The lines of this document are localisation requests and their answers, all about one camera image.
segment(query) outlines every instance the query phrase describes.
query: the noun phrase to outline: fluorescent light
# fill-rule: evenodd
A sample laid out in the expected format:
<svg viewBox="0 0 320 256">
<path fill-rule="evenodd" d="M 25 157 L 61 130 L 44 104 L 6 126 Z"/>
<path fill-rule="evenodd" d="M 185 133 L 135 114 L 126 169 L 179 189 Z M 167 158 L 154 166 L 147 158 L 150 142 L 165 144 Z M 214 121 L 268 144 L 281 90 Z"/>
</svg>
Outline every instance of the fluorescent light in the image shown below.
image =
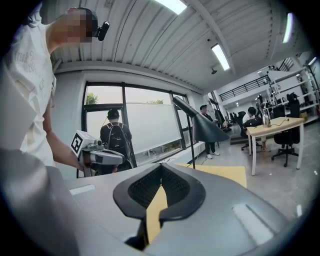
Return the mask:
<svg viewBox="0 0 320 256">
<path fill-rule="evenodd" d="M 221 47 L 219 44 L 216 44 L 214 47 L 211 48 L 212 51 L 214 52 L 215 56 L 218 58 L 218 60 L 220 61 L 222 67 L 224 70 L 228 70 L 230 69 L 228 61 L 226 59 L 226 56 L 224 54 L 224 52 L 222 51 Z"/>
<path fill-rule="evenodd" d="M 175 12 L 178 15 L 182 13 L 184 9 L 187 8 L 187 6 L 180 0 L 156 0 L 156 1 L 164 5 L 165 7 L 169 8 L 171 11 Z"/>
<path fill-rule="evenodd" d="M 285 26 L 285 32 L 283 37 L 283 43 L 288 43 L 291 37 L 292 33 L 292 26 L 294 24 L 294 16 L 291 12 L 289 12 L 286 16 L 286 26 Z"/>
<path fill-rule="evenodd" d="M 309 62 L 309 66 L 311 66 L 315 61 L 316 61 L 317 57 L 314 57 L 310 62 Z"/>
</svg>

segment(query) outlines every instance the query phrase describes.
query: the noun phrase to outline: floor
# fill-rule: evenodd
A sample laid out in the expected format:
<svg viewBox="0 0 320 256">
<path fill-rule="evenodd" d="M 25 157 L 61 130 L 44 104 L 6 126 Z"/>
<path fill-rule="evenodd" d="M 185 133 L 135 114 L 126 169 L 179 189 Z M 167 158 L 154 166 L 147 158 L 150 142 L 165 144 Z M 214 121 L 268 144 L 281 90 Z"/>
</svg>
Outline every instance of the floor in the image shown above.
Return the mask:
<svg viewBox="0 0 320 256">
<path fill-rule="evenodd" d="M 238 125 L 231 127 L 230 136 L 240 133 Z M 241 151 L 242 144 L 230 145 L 230 141 L 220 143 L 216 151 L 220 156 L 206 159 L 203 153 L 198 157 L 197 165 L 207 166 L 244 166 L 247 188 L 276 207 L 291 221 L 297 217 L 297 207 L 306 211 L 315 197 L 320 182 L 320 122 L 306 125 L 304 128 L 304 149 L 300 170 L 296 169 L 298 157 L 289 155 L 288 166 L 284 167 L 285 156 L 271 161 L 280 146 L 273 139 L 267 139 L 271 152 L 257 149 L 255 176 L 251 176 L 252 156 L 249 150 Z M 294 145 L 299 152 L 299 144 Z"/>
</svg>

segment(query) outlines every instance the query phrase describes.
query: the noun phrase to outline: tree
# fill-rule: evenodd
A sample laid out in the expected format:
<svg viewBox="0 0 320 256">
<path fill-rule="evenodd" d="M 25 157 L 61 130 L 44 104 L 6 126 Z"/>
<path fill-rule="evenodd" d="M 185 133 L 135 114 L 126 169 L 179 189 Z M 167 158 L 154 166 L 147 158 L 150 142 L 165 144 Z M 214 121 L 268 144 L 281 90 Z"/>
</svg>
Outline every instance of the tree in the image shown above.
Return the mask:
<svg viewBox="0 0 320 256">
<path fill-rule="evenodd" d="M 89 92 L 86 95 L 86 104 L 91 105 L 91 104 L 97 104 L 98 103 L 98 95 L 94 95 L 92 92 Z"/>
<path fill-rule="evenodd" d="M 150 104 L 163 104 L 163 103 L 164 103 L 164 99 L 148 100 L 146 103 L 150 103 Z"/>
</svg>

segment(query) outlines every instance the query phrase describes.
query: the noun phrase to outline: lamp shade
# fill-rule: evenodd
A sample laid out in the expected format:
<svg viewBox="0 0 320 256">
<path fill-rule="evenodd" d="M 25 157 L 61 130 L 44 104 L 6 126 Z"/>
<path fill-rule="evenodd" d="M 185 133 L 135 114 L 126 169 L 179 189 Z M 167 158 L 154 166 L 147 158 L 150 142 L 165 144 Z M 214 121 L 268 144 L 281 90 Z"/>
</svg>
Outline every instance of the lamp shade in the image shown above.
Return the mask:
<svg viewBox="0 0 320 256">
<path fill-rule="evenodd" d="M 175 96 L 173 103 L 192 118 L 193 137 L 196 141 L 221 142 L 229 139 L 229 136 L 214 122 L 210 121 L 179 97 Z"/>
</svg>

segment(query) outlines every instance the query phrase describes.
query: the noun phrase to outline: pants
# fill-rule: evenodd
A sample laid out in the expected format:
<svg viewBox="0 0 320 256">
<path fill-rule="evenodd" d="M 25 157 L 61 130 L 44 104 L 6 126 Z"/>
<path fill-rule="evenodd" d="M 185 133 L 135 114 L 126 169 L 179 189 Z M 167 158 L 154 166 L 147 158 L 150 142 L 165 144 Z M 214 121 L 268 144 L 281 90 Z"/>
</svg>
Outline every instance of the pants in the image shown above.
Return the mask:
<svg viewBox="0 0 320 256">
<path fill-rule="evenodd" d="M 206 142 L 205 143 L 205 152 L 207 155 L 210 154 L 210 147 L 211 147 L 212 153 L 216 152 L 215 143 L 214 142 Z"/>
</svg>

